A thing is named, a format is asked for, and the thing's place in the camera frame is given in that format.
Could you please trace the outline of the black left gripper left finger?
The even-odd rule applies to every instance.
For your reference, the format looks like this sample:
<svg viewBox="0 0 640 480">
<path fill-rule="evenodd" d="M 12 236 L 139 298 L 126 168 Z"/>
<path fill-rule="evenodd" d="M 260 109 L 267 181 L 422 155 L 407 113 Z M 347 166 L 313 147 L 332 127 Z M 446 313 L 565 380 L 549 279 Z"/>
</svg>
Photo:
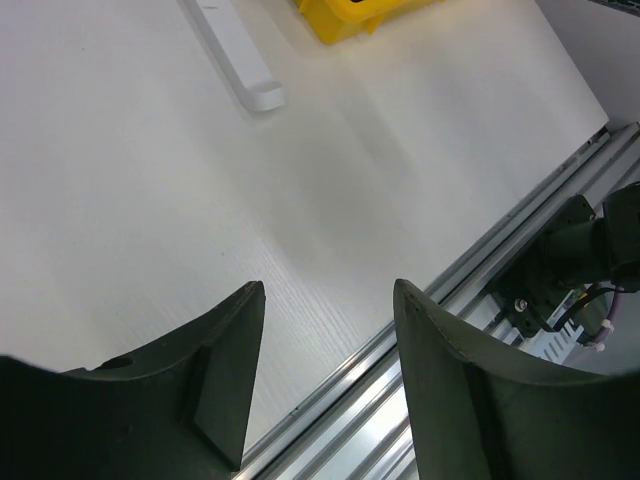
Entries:
<svg viewBox="0 0 640 480">
<path fill-rule="evenodd" d="M 212 310 L 98 368 L 1 360 L 5 479 L 228 479 L 240 470 L 266 294 Z"/>
</svg>

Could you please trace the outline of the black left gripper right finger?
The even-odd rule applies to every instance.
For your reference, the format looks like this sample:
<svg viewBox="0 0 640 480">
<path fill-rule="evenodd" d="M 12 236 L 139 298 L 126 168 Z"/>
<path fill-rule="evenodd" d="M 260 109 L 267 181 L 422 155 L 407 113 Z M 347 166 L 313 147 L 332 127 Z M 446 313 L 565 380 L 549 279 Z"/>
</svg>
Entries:
<svg viewBox="0 0 640 480">
<path fill-rule="evenodd" d="M 423 479 L 635 479 L 639 376 L 534 357 L 400 279 L 394 322 Z"/>
</svg>

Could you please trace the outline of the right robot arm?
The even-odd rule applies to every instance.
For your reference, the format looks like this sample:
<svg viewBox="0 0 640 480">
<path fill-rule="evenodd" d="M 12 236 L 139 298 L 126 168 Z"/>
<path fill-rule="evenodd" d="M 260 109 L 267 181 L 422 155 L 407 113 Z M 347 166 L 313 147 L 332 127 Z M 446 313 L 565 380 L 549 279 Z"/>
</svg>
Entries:
<svg viewBox="0 0 640 480">
<path fill-rule="evenodd" d="M 639 184 L 611 194 L 597 215 L 575 195 L 487 286 L 500 313 L 526 338 L 578 327 L 582 345 L 605 324 L 586 313 L 606 294 L 639 291 Z"/>
</svg>

